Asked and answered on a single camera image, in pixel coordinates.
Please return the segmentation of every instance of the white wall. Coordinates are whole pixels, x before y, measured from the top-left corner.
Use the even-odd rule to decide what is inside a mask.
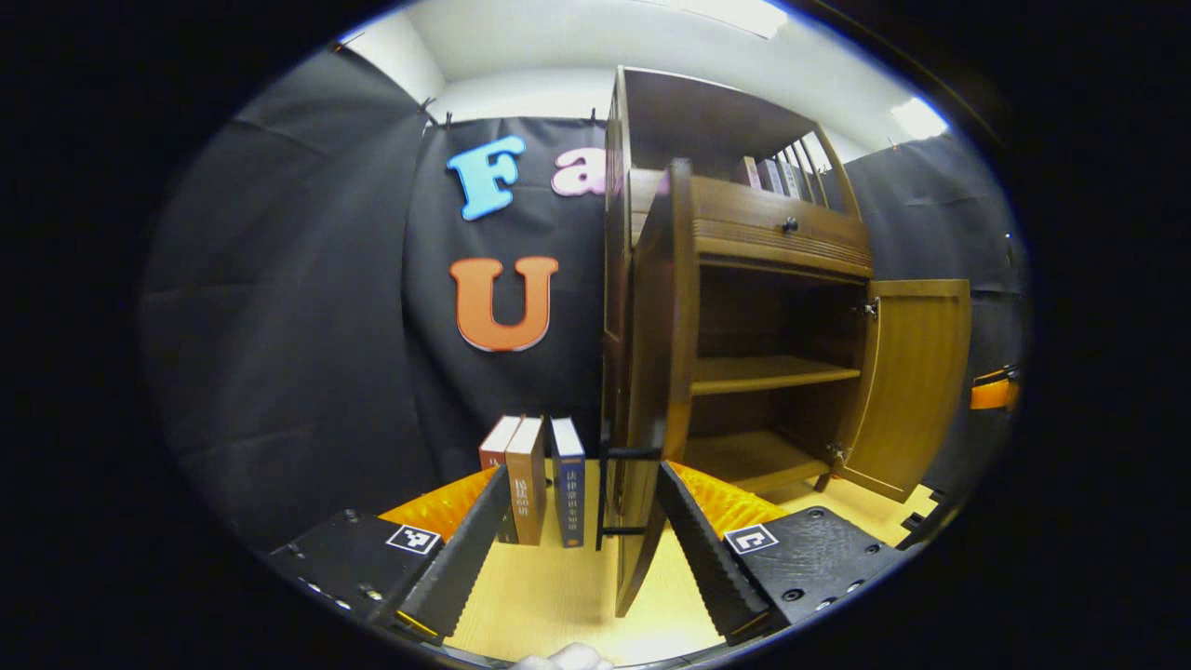
[[[447,80],[405,12],[393,12],[343,36],[347,48],[387,74],[417,101],[438,95]]]
[[[499,117],[561,117],[607,119],[612,104],[613,68],[523,69],[480,76],[447,84],[430,105],[438,120],[451,113],[455,121]],[[843,133],[824,126],[843,162],[868,154]],[[827,155],[809,144],[816,164],[827,165]]]

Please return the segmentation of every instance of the cabinet top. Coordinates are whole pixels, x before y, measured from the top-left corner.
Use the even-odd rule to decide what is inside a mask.
[[[662,145],[694,144],[736,155],[771,156],[818,126],[729,86],[659,70],[619,69],[624,73],[629,132]]]

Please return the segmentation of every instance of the book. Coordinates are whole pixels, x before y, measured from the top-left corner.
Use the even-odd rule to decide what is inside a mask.
[[[798,183],[798,173],[794,171],[794,165],[790,164],[788,161],[778,157],[778,173],[781,176],[781,184],[786,187],[786,195],[791,198],[803,199],[802,184]]]
[[[550,420],[554,459],[554,507],[563,547],[584,546],[584,445],[569,418]]]
[[[487,470],[498,465],[505,465],[505,450],[512,440],[517,427],[520,426],[519,417],[501,417],[492,432],[480,444],[480,469]],[[517,544],[517,524],[513,520],[512,506],[505,511],[500,518],[500,526],[497,527],[497,540],[507,544]]]
[[[753,156],[744,156],[741,158],[741,162],[736,163],[736,168],[732,170],[732,179],[744,186],[752,186],[753,188],[761,187],[761,176],[757,174],[756,161],[753,159]]]
[[[756,171],[761,177],[761,188],[785,195],[786,189],[781,186],[781,174],[778,171],[778,163],[773,158],[766,158],[756,165]]]
[[[545,445],[542,418],[522,419],[505,450],[517,544],[542,544],[545,516]]]

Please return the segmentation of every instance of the white ceiling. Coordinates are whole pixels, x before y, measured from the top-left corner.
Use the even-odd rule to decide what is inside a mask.
[[[424,0],[404,13],[447,82],[523,69],[635,65],[740,88],[868,150],[911,138],[890,109],[913,93],[842,38],[803,20],[786,21],[765,39],[640,0]]]

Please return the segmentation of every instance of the blue book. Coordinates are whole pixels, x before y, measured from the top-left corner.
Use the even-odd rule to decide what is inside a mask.
[[[554,505],[559,511],[562,546],[584,546],[584,446],[569,418],[550,420],[554,459]]]

